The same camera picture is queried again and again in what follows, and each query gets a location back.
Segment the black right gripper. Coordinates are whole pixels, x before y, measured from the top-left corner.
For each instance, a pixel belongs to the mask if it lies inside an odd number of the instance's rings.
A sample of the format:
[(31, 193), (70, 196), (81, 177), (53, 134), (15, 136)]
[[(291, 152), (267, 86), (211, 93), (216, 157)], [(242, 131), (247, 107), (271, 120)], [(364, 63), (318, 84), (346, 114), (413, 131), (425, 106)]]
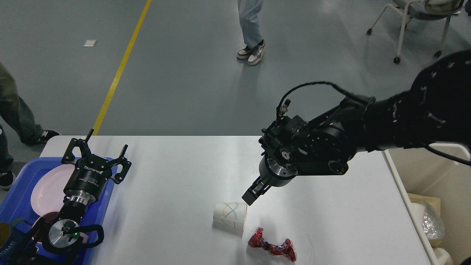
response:
[(242, 195), (242, 199), (248, 206), (252, 206), (252, 204), (271, 187), (285, 186), (295, 177), (296, 175), (291, 174), (273, 158), (264, 155), (259, 164), (259, 177), (245, 191)]

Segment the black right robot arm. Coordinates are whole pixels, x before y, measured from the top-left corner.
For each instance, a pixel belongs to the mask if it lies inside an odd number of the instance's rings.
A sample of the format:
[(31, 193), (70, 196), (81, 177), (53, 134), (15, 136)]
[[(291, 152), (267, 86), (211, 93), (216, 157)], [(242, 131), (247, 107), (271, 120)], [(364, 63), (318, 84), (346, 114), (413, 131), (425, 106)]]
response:
[(259, 177), (242, 195), (247, 205), (271, 187), (282, 187), (296, 176), (340, 176), (359, 152), (424, 148), (470, 165), (470, 160), (431, 148), (432, 143), (456, 143), (470, 150), (470, 50), (453, 53), (422, 70), (411, 88), (386, 100), (355, 95), (332, 82), (345, 98), (311, 121), (286, 115), (290, 100), (281, 98), (275, 120), (262, 130)]

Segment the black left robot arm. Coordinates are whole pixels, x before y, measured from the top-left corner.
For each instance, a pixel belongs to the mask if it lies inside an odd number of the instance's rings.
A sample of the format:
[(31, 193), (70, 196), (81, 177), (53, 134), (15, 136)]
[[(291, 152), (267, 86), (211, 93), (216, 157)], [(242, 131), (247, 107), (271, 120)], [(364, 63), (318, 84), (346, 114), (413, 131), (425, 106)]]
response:
[(105, 238), (102, 227), (114, 183), (131, 162), (125, 145), (115, 159), (72, 138), (61, 158), (25, 165), (1, 204), (2, 265), (87, 265)]

